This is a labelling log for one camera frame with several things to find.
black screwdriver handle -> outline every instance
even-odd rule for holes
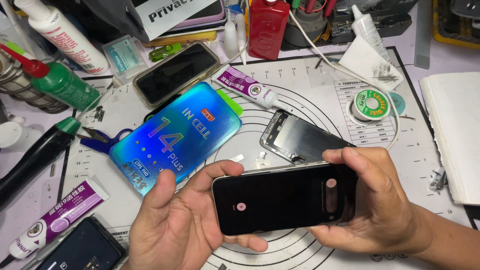
[[[0,179],[0,212],[32,179],[52,164],[74,139],[73,135],[63,132],[55,125],[47,130],[28,149],[17,165]]]

green bottle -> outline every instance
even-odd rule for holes
[[[0,48],[22,63],[24,71],[33,77],[33,87],[76,110],[84,111],[100,95],[60,63],[44,64],[36,59],[29,60],[3,44],[0,44]]]

nozzle tip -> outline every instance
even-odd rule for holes
[[[15,260],[15,257],[9,254],[2,262],[0,262],[0,268],[4,268],[7,266],[9,263],[13,262]]]

red bottle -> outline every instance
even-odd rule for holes
[[[290,5],[281,0],[252,0],[248,54],[252,57],[276,60],[282,44]]]

adhesive glue tube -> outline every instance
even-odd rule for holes
[[[372,16],[370,14],[362,14],[357,5],[352,5],[352,11],[355,16],[355,21],[352,23],[352,29],[355,35],[357,37],[363,37],[383,59],[393,65],[382,38],[378,34]]]
[[[232,90],[267,109],[272,106],[284,110],[288,108],[285,103],[277,99],[275,91],[232,68],[230,65],[221,68],[213,78],[226,89]]]
[[[29,17],[30,26],[93,75],[108,70],[106,57],[78,31],[57,8],[40,0],[15,0],[15,5]]]
[[[85,181],[10,244],[10,254],[0,263],[0,268],[15,259],[30,257],[108,198],[105,191],[86,177]]]
[[[233,20],[235,24],[235,28],[237,29],[237,42],[239,45],[239,51],[243,49],[247,45],[247,33],[245,31],[245,21],[243,19],[243,14],[238,13]],[[240,54],[240,59],[244,66],[247,65],[247,50],[244,50]]]

